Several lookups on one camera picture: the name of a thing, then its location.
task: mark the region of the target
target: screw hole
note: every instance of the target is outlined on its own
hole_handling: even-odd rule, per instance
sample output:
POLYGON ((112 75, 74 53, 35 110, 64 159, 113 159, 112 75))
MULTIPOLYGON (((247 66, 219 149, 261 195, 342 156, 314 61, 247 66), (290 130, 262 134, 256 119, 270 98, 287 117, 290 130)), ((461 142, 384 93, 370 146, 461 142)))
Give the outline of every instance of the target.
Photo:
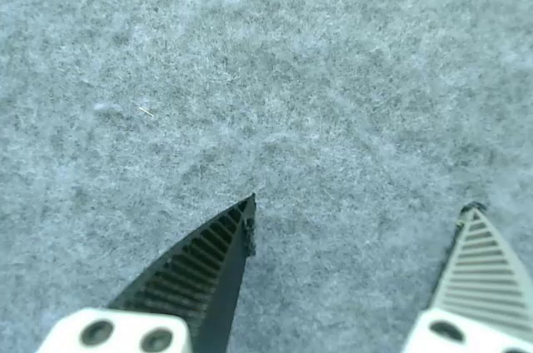
POLYGON ((109 339, 113 332, 113 324, 107 320, 93 322, 82 332, 82 343, 86 346, 96 346, 109 339))
POLYGON ((431 324, 430 329, 439 336, 443 336, 453 341, 462 342, 465 340, 465 336, 459 330, 459 328, 450 322, 436 321, 431 324))
POLYGON ((147 353, 164 351, 172 343, 172 333, 162 328, 147 334, 141 343, 141 348, 147 353))

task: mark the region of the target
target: small debris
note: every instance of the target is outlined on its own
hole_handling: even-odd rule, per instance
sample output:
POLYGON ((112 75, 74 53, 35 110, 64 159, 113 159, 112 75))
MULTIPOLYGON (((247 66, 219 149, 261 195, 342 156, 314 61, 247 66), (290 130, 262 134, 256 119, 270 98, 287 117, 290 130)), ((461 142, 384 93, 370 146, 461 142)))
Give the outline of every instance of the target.
POLYGON ((151 113, 150 113, 147 109, 145 109, 144 107, 140 107, 140 106, 139 106, 139 110, 140 110, 141 112, 145 112, 148 116, 153 117, 153 114, 151 114, 151 113))

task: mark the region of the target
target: gray felt surface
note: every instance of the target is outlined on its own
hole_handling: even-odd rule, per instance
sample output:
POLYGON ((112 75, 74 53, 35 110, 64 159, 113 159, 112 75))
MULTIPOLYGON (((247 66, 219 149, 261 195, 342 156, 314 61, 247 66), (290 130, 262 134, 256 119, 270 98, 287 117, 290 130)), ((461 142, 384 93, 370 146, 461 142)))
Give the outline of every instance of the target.
POLYGON ((533 0, 1 0, 0 351, 252 191, 230 352, 397 351, 471 199, 533 270, 532 29, 533 0))

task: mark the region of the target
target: gray carpet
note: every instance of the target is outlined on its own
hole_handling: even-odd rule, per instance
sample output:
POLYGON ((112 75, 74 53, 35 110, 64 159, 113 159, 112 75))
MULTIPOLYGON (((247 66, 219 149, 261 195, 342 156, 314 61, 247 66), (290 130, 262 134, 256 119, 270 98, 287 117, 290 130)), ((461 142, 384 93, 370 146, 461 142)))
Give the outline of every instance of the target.
POLYGON ((532 29, 533 0, 1 0, 0 351, 253 191, 230 352, 398 351, 472 199, 533 271, 532 29))

